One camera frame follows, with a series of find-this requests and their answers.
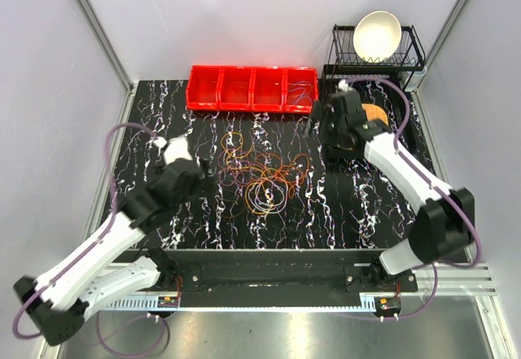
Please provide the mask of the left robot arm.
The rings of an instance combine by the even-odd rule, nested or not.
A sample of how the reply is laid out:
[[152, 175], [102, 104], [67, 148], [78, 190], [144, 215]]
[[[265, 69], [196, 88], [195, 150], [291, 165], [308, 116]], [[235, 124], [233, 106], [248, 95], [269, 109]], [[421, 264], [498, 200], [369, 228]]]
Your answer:
[[160, 166], [148, 182], [131, 190], [116, 211], [53, 269], [13, 286], [22, 308], [50, 346], [72, 338], [95, 313], [128, 294], [168, 290], [178, 283], [177, 264], [159, 248], [113, 273], [102, 271], [135, 243], [170, 222], [178, 207], [213, 192], [207, 160], [178, 158]]

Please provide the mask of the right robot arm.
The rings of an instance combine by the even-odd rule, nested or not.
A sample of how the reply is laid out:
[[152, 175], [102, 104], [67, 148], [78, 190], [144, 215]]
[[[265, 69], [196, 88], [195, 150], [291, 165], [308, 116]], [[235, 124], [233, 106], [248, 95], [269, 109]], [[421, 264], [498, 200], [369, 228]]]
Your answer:
[[387, 291], [409, 269], [436, 262], [475, 242], [475, 201], [425, 169], [381, 116], [369, 118], [355, 90], [313, 104], [305, 129], [331, 159], [360, 157], [379, 169], [408, 201], [416, 217], [405, 239], [383, 251], [368, 268], [374, 288]]

